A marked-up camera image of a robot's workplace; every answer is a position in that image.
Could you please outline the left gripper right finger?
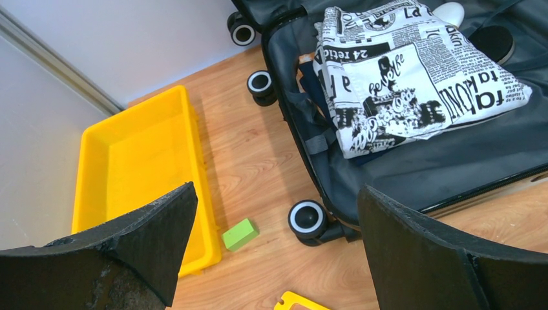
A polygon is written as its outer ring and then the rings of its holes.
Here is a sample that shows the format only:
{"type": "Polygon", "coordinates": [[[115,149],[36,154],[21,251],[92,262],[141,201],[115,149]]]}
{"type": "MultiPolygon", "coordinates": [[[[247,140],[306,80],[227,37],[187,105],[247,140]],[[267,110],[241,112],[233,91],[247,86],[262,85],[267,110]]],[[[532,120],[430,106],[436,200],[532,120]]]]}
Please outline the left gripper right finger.
{"type": "Polygon", "coordinates": [[[367,185],[359,224],[381,309],[546,309],[547,255],[417,212],[367,185]]]}

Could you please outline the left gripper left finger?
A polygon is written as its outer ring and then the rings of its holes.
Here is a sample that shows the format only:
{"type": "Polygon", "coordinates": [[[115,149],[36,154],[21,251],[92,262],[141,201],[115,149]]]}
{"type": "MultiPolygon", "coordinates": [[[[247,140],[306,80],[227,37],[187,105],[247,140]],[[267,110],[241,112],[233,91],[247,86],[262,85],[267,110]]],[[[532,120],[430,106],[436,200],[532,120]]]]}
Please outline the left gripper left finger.
{"type": "Polygon", "coordinates": [[[193,228],[192,183],[42,247],[1,251],[2,309],[165,309],[193,228]]]}

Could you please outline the space astronaut hardshell suitcase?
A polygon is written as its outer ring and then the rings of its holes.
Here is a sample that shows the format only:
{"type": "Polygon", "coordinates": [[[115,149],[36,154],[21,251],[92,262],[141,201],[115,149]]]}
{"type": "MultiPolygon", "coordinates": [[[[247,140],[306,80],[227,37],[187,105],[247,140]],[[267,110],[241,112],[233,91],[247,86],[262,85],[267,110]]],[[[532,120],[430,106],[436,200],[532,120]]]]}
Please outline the space astronaut hardshell suitcase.
{"type": "Polygon", "coordinates": [[[244,26],[262,36],[267,69],[249,77],[248,90],[259,105],[278,103],[320,194],[321,202],[300,201],[288,214],[290,229],[305,245],[358,239],[357,197],[365,185],[429,213],[547,170],[546,1],[417,1],[431,12],[447,2],[463,5],[465,17],[457,29],[466,39],[486,26],[509,29],[515,50],[499,66],[532,89],[530,100],[496,118],[426,140],[343,157],[313,61],[299,65],[299,56],[316,52],[315,25],[326,8],[365,12],[389,2],[235,1],[236,12],[227,18],[232,35],[244,26]]]}

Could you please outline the black round cosmetic jar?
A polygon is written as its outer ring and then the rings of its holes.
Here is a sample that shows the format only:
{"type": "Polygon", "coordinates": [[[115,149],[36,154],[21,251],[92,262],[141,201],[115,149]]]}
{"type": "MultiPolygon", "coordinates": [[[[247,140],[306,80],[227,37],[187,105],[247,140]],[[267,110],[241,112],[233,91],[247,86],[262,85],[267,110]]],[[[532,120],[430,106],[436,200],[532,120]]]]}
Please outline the black round cosmetic jar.
{"type": "Polygon", "coordinates": [[[510,30],[499,25],[479,28],[468,39],[476,49],[499,65],[510,59],[516,45],[510,30]]]}

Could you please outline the white oval cosmetic case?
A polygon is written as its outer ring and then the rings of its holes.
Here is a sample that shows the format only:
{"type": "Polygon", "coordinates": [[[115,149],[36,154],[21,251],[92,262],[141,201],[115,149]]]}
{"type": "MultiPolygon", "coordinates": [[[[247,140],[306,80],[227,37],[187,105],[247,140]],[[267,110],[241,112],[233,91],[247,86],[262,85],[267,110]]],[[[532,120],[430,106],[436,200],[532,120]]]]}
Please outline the white oval cosmetic case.
{"type": "Polygon", "coordinates": [[[463,5],[457,2],[447,2],[439,5],[432,11],[433,15],[440,20],[459,28],[465,17],[463,5]]]}

